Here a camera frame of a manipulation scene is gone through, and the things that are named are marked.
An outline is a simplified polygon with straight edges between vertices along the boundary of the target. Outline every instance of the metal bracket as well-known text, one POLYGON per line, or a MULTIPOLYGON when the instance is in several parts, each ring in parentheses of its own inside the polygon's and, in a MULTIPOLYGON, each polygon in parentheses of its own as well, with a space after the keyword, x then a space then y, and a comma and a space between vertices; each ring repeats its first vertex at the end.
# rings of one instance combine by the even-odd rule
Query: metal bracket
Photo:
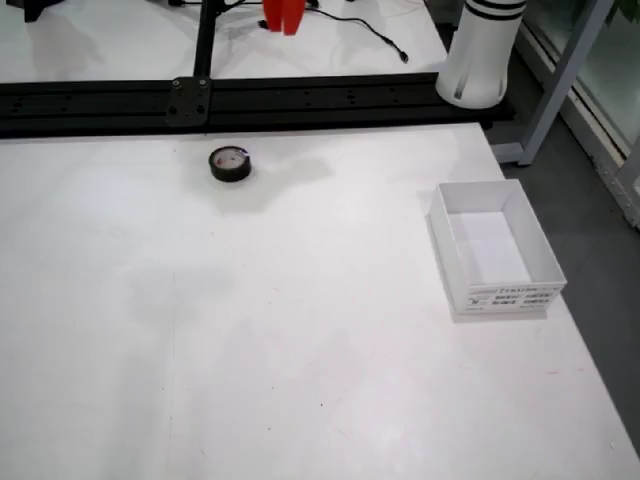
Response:
POLYGON ((491 150, 498 163, 518 163, 524 151, 522 145, 517 142, 491 145, 491 150))
POLYGON ((637 203, 637 194, 629 192, 617 178, 615 172, 609 171, 604 162, 597 158, 592 158, 592 161, 596 172, 622 210, 625 220, 633 228, 640 229, 640 204, 637 203))
POLYGON ((178 77, 171 82, 167 124, 170 127, 202 127, 209 119, 211 80, 178 77))

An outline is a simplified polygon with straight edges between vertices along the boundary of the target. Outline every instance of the black cable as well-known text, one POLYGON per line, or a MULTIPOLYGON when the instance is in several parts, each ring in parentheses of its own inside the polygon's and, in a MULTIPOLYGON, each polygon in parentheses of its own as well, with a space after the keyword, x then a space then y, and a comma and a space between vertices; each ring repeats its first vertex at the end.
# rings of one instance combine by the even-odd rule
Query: black cable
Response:
POLYGON ((398 47, 398 45, 396 45, 396 43, 393 40, 391 40, 389 37, 386 37, 386 36, 382 35, 375 28, 373 28, 369 24, 369 22, 367 22, 366 20, 363 20, 362 18, 358 18, 358 17, 346 17, 346 18, 345 17, 336 17, 335 15, 331 15, 330 13, 327 13, 327 12, 325 12, 323 10, 320 10, 318 8, 313 8, 313 7, 307 7, 307 8, 305 8, 305 10, 308 11, 308 12, 319 13, 320 15, 324 15, 325 17, 332 18, 333 20, 337 20, 338 22, 359 22, 362 25, 364 25, 365 27, 367 27, 369 29, 369 31, 371 33, 373 33, 376 37, 378 37, 380 40, 382 40, 384 43, 386 43, 391 48, 393 48, 396 52, 398 52, 398 55, 400 55, 400 60, 402 60, 404 63, 407 63, 409 61, 409 55, 407 55, 407 53, 405 51, 400 49, 400 47, 398 47))
MULTIPOLYGON (((320 8, 319 8, 320 7, 320 3, 319 3, 318 0, 307 0, 307 3, 310 5, 308 7, 305 7, 305 10, 307 12, 319 13, 320 15, 324 15, 325 17, 331 18, 332 20, 336 20, 338 22, 356 22, 356 23, 360 23, 360 24, 364 25, 376 37, 378 37, 380 40, 382 40, 384 43, 386 43, 391 48, 393 48, 396 52, 398 52, 398 55, 400 56, 400 60, 402 60, 404 63, 407 63, 409 61, 409 55, 407 54, 407 52, 405 52, 400 47, 398 47, 398 45, 393 40, 391 40, 389 37, 386 37, 386 36, 382 35, 380 32, 378 32, 366 20, 364 20, 362 18, 359 18, 359 17, 346 17, 346 18, 345 17, 336 17, 335 15, 332 15, 330 13, 327 13, 327 12, 323 11, 323 10, 320 10, 320 8)), ((182 5, 202 5, 202 2, 183 1, 182 5)), ((236 2, 232 3, 231 5, 227 5, 227 7, 225 8, 224 11, 228 12, 232 8, 239 7, 241 5, 262 5, 262 2, 249 2, 247 0, 237 0, 236 2)), ((258 22, 258 26, 260 28, 267 29, 268 28, 267 21, 266 20, 260 20, 258 22)))

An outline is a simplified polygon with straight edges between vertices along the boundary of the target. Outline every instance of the white table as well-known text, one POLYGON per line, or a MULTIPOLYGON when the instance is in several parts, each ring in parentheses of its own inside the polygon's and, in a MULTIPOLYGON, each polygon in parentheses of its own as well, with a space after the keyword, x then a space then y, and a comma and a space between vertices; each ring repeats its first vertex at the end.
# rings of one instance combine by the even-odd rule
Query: white table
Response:
MULTIPOLYGON (((409 65, 364 31, 357 55, 337 46, 355 25, 307 18, 292 42, 237 11, 247 28, 221 27, 214 77, 444 58, 422 9, 377 5, 409 65)), ((16 68, 0 80, 189 74, 193 15, 69 1, 8 23, 32 56, 3 23, 16 68)), ((501 175, 474 125, 3 142, 2 478, 640 477, 562 299, 519 321, 449 310, 431 192, 501 175), (208 171, 227 144, 253 155, 238 185, 208 171)))
MULTIPOLYGON (((238 7, 217 24, 212 78, 308 77, 438 71, 446 51, 422 0, 321 0, 323 10, 363 26, 306 13, 295 37, 262 30, 261 7, 238 7)), ((153 80, 193 73, 200 7, 149 0, 65 0, 25 25, 0 4, 0 82, 153 80)))

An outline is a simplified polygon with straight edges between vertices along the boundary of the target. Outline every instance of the black stripe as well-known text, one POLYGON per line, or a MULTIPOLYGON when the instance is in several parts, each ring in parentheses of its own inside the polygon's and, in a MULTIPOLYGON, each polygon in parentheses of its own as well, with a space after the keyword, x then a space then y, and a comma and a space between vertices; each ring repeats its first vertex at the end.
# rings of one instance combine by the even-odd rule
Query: black stripe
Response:
POLYGON ((469 5, 469 2, 465 2, 465 8, 473 13, 476 17, 484 18, 485 20, 494 20, 496 22, 508 22, 509 20, 515 20, 520 18, 524 12, 514 13, 511 15, 493 15, 492 13, 481 12, 469 5))
POLYGON ((520 3, 513 3, 511 5, 505 5, 504 3, 494 3, 488 0, 473 0, 473 2, 483 7, 493 8, 494 10, 517 10, 527 4, 527 0, 524 0, 520 3))

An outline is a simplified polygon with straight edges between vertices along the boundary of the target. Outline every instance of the gray floor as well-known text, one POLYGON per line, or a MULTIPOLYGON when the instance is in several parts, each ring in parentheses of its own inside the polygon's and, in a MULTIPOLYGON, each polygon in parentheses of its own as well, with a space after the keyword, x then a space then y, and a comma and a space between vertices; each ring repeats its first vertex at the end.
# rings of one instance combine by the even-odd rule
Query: gray floor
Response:
MULTIPOLYGON (((509 99, 526 120, 542 90, 517 54, 509 82, 509 99)), ((560 119, 532 166, 503 170, 533 204, 569 281, 567 305, 640 452, 640 233, 560 119)))

